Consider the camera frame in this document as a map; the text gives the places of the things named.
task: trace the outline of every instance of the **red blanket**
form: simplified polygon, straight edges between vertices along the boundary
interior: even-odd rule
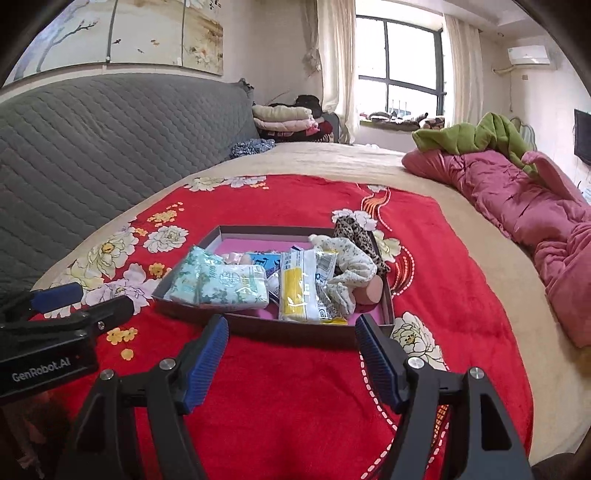
[[[353,215],[373,232],[391,266],[394,337],[436,368],[482,367],[529,449],[532,397],[511,326],[431,198],[292,175],[197,179],[78,259],[56,283],[82,283],[83,304],[130,296],[137,314],[121,328],[137,333],[132,330],[128,342],[101,337],[97,352],[101,369],[120,375],[145,371],[199,334],[199,328],[155,312],[150,296],[190,245],[220,224],[331,227],[339,215]],[[68,313],[69,308],[53,315]],[[130,351],[133,357],[124,359]],[[375,398],[364,367],[357,352],[232,336],[204,405],[186,417],[210,478],[371,476],[387,453],[397,418]],[[80,379],[54,394],[74,416],[94,381]],[[137,418],[147,476],[158,478],[146,412]],[[439,473],[446,427],[441,408],[427,478]]]

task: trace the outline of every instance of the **sheer curtain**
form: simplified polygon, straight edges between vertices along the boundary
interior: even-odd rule
[[[355,0],[317,0],[322,64],[322,108],[339,116],[340,142],[353,143],[359,128],[355,109]]]
[[[477,124],[482,119],[484,98],[482,52],[478,29],[462,20],[444,15],[453,63],[454,104],[452,125]]]

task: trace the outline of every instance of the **ceiling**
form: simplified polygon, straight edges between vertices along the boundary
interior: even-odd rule
[[[482,30],[495,41],[515,40],[545,34],[513,0],[395,0],[432,12],[458,17]]]

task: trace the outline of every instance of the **yellow package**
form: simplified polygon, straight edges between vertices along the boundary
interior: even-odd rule
[[[321,321],[316,300],[316,253],[292,250],[281,254],[279,319]]]

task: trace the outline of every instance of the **blue cloth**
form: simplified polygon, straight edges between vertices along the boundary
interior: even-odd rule
[[[274,146],[275,140],[263,140],[262,138],[253,138],[245,142],[238,142],[230,149],[230,158],[263,153],[272,149]]]

